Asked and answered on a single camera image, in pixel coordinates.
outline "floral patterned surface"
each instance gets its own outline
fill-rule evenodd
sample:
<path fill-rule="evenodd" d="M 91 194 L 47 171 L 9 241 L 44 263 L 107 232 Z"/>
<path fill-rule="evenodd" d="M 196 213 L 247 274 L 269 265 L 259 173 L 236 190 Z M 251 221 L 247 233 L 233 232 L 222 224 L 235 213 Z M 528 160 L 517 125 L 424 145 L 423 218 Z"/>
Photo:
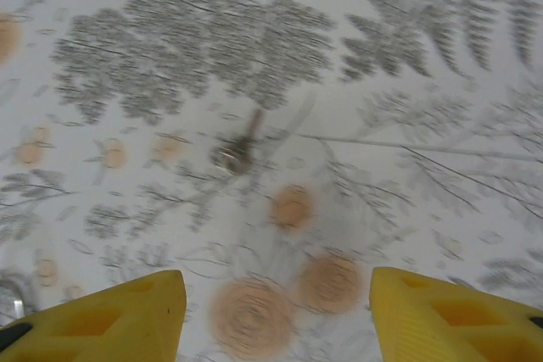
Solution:
<path fill-rule="evenodd" d="M 177 268 L 183 362 L 377 362 L 380 265 L 543 307 L 542 5 L 0 0 L 0 274 Z"/>

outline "patterned tablecloth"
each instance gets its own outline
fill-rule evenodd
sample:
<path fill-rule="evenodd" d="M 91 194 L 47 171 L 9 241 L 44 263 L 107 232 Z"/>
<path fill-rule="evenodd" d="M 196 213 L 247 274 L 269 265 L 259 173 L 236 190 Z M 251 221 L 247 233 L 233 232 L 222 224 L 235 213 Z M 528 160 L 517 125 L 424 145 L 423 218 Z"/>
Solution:
<path fill-rule="evenodd" d="M 0 277 L 177 268 L 182 362 L 377 362 L 380 265 L 543 307 L 542 5 L 0 0 Z"/>

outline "yellow plastic part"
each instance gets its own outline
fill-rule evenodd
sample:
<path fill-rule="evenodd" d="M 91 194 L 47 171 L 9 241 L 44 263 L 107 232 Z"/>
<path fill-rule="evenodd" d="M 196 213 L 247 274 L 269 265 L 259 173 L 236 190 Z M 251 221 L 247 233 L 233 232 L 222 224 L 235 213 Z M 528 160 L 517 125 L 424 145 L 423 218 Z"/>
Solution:
<path fill-rule="evenodd" d="M 540 362 L 543 311 L 469 287 L 378 267 L 370 306 L 384 362 Z"/>
<path fill-rule="evenodd" d="M 167 270 L 45 309 L 0 362 L 174 362 L 187 298 Z"/>

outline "metal screw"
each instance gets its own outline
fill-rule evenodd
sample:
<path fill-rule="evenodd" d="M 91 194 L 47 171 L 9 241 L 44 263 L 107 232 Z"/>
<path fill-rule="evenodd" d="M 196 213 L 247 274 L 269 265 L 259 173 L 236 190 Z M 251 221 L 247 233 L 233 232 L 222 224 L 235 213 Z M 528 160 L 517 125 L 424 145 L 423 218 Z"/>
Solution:
<path fill-rule="evenodd" d="M 231 175 L 241 175 L 246 172 L 251 165 L 250 148 L 255 133 L 262 123 L 263 115 L 262 109 L 257 109 L 253 113 L 245 134 L 225 146 L 215 148 L 211 153 L 211 162 Z"/>

